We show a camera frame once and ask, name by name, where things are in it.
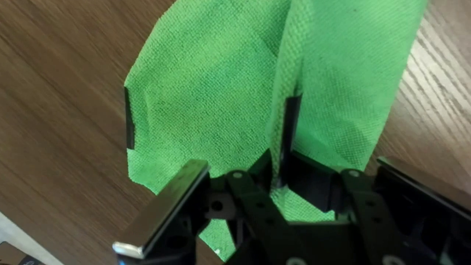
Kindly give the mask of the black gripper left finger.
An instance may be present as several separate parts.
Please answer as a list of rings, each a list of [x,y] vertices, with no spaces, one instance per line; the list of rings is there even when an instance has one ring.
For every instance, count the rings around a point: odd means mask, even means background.
[[[126,257],[145,259],[208,172],[207,160],[190,159],[112,242],[114,251]]]

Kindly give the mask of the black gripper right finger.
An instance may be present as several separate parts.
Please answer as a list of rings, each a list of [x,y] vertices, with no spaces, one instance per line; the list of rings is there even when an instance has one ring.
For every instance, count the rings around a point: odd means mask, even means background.
[[[383,192],[398,215],[398,223],[436,217],[454,229],[469,231],[471,223],[471,195],[432,173],[395,157],[380,157],[376,188]]]

